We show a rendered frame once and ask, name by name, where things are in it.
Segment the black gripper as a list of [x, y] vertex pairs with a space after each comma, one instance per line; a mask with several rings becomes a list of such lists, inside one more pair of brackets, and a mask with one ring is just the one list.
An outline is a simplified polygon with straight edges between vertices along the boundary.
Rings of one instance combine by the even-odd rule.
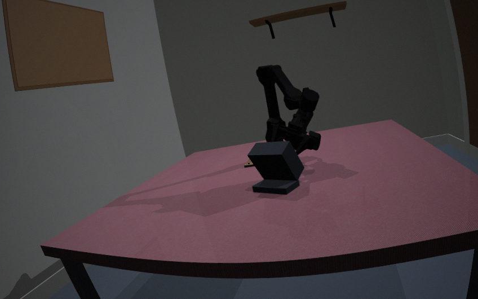
[[272, 142], [276, 142], [279, 139], [280, 132], [302, 140], [297, 148], [297, 155], [306, 149], [317, 151], [319, 148], [321, 140], [319, 133], [309, 131], [309, 135], [304, 134], [309, 124], [309, 120], [304, 114], [294, 114], [292, 121], [288, 123], [288, 127], [281, 125], [281, 121], [274, 118], [269, 118], [266, 123], [268, 134], [272, 136]]

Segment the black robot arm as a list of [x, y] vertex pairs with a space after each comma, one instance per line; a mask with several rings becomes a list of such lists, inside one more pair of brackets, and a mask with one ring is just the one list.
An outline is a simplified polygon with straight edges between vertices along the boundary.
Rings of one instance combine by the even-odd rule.
[[[313, 117], [313, 111], [316, 109], [316, 105], [320, 98], [319, 94], [309, 88], [303, 88], [301, 92], [299, 89], [294, 87], [291, 82], [287, 79], [286, 75], [282, 71], [280, 65], [265, 65], [258, 67], [256, 70], [259, 81], [264, 86], [265, 97], [267, 101], [268, 114], [269, 118], [274, 118], [281, 121], [281, 125], [285, 125], [285, 121], [280, 117], [278, 110], [278, 102], [276, 95], [275, 83], [280, 88], [284, 95], [284, 102], [289, 110], [298, 109], [297, 113], [304, 114], [309, 122]], [[296, 114], [297, 114], [296, 113]], [[280, 132], [279, 139], [280, 141], [290, 141], [295, 150], [301, 143], [301, 139], [292, 137], [284, 132]]]

